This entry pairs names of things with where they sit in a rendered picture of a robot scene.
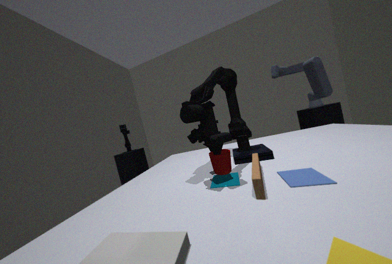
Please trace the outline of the yellow flat block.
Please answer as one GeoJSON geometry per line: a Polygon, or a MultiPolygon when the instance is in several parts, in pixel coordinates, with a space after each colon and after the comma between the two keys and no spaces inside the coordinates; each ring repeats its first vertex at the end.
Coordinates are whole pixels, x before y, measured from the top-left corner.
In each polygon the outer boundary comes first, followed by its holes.
{"type": "Polygon", "coordinates": [[[333,237],[327,264],[392,264],[392,260],[333,237]]]}

